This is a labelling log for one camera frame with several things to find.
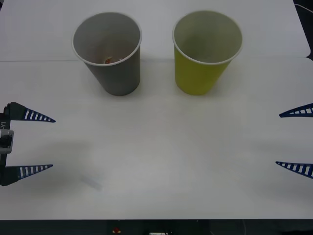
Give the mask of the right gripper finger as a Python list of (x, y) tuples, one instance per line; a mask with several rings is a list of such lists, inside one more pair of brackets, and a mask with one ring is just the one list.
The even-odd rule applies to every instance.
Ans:
[(279, 162), (279, 161), (276, 161), (275, 163), (291, 172), (308, 177), (310, 179), (313, 178), (313, 165), (312, 164), (288, 163), (288, 162)]
[(288, 117), (313, 117), (313, 103), (306, 104), (300, 107), (296, 107), (290, 110), (287, 110), (281, 114), (279, 114), (281, 118)]

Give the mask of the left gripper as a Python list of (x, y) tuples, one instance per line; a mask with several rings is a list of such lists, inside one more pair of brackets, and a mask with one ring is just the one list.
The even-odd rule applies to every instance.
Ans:
[(6, 166), (7, 154), (11, 153), (11, 120), (56, 122), (54, 119), (31, 110), (19, 103), (11, 102), (0, 114), (0, 185), (8, 186), (21, 179), (53, 167), (51, 164)]

